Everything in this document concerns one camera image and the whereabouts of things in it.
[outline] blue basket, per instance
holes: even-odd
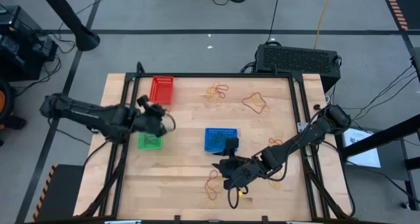
[[[238,138],[237,129],[205,128],[204,150],[206,152],[222,152],[226,139]]]

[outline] concrete floor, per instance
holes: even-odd
[[[75,11],[95,0],[68,0]],[[219,7],[211,0],[105,0],[99,4],[94,30],[267,30],[276,0],[247,0]],[[56,30],[59,17],[45,0],[0,0],[3,5],[20,5],[42,28]],[[274,29],[315,30],[325,0],[279,0]],[[79,17],[86,23],[91,9]],[[331,0],[323,30],[398,30],[385,0]],[[284,46],[312,48],[315,35],[273,35]],[[72,35],[63,35],[71,39]],[[100,35],[101,43],[81,55],[69,96],[99,103],[108,73],[135,71],[141,61],[147,72],[239,72],[253,60],[258,44],[267,35],[258,34],[154,34]],[[410,36],[420,47],[420,36]],[[322,35],[319,49],[337,51],[343,58],[342,78],[335,102],[344,107],[364,106],[410,65],[410,54],[400,35]],[[21,131],[4,130],[0,137],[0,222],[13,223],[43,147],[49,126],[38,112],[43,96],[61,92],[76,50],[62,59],[62,69],[43,84],[16,99],[15,113],[28,120]],[[21,82],[15,85],[26,85]],[[392,95],[397,90],[386,94]],[[419,113],[420,86],[415,79],[397,97],[372,110],[359,123],[385,129]],[[58,126],[90,141],[82,126],[61,120]],[[419,143],[415,137],[409,138]],[[36,188],[26,221],[31,220],[49,168],[53,164],[83,164],[89,147],[57,133]],[[407,145],[411,157],[420,155],[418,146]],[[417,190],[420,173],[413,172]],[[348,182],[356,201],[356,217],[366,221],[415,223],[419,212],[403,210],[406,197],[381,177],[348,171]]]

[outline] green plastic basket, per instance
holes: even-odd
[[[162,147],[162,137],[157,138],[155,135],[148,133],[140,133],[138,135],[138,149],[159,149]]]

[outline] wooden tabletop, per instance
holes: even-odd
[[[124,74],[109,74],[102,106],[118,104],[123,89]],[[138,96],[148,95],[151,78],[141,78]],[[207,102],[208,87],[215,82],[226,84],[229,90],[221,105]],[[319,75],[305,75],[304,84],[311,114],[314,104],[326,105]],[[244,106],[242,99],[260,92],[269,112],[256,114]],[[297,91],[300,112],[302,105]],[[222,158],[204,151],[206,127],[237,128],[240,146],[238,156],[250,157],[266,147],[269,138],[286,141],[297,134],[289,83],[281,78],[175,78],[171,114],[177,129],[164,136],[163,148],[139,150],[138,133],[131,135],[119,205],[119,219],[173,219],[181,215],[188,220],[261,220],[308,221],[310,212],[303,176],[300,152],[289,157],[286,178],[278,184],[257,179],[249,184],[249,194],[240,198],[236,210],[229,207],[222,179],[210,185],[217,191],[216,201],[208,198],[204,185],[214,170],[212,163]],[[333,136],[327,141],[335,144]],[[101,145],[104,138],[94,135],[89,153]],[[97,152],[87,164],[81,182],[74,214],[83,212],[104,185],[111,145]],[[339,157],[328,146],[321,145],[318,153],[324,184],[334,200],[346,213],[351,212]],[[318,215],[322,216],[318,191]],[[110,192],[107,213],[110,213],[114,190]]]

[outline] red plastic basket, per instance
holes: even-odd
[[[172,101],[172,76],[154,76],[150,90],[150,101],[160,104],[170,104]]]

